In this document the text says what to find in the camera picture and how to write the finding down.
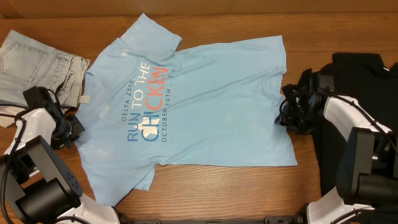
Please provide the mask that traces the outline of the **light blue printed t-shirt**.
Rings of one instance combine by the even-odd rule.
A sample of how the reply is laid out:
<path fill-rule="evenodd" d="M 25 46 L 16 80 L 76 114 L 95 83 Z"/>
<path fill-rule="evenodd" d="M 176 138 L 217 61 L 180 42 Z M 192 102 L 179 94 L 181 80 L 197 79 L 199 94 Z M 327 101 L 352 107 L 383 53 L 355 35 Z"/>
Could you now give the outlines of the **light blue printed t-shirt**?
<path fill-rule="evenodd" d="M 85 74 L 76 146 L 98 203 L 148 190 L 156 165 L 295 166 L 275 122 L 286 72 L 281 36 L 178 50 L 141 15 Z"/>

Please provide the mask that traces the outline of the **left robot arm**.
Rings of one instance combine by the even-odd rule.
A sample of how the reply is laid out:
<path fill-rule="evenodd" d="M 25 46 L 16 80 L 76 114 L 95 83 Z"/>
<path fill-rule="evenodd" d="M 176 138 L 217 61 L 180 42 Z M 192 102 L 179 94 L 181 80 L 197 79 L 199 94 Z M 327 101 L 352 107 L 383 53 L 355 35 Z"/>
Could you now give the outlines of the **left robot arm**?
<path fill-rule="evenodd" d="M 57 151 L 85 129 L 65 115 L 56 94 L 34 86 L 23 92 L 26 106 L 14 116 L 16 133 L 1 156 L 1 214 L 12 223 L 121 223 L 118 212 L 83 193 L 78 177 Z"/>

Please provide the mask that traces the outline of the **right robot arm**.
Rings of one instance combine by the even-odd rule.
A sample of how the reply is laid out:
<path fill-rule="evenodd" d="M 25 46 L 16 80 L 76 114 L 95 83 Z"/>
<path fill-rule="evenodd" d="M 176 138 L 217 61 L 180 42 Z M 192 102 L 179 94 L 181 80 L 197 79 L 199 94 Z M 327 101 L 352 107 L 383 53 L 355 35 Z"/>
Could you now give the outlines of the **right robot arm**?
<path fill-rule="evenodd" d="M 335 186 L 304 206 L 291 223 L 397 223 L 397 138 L 357 99 L 338 95 L 334 78 L 308 69 L 285 96 L 275 123 L 297 135 L 331 123 L 346 141 Z"/>

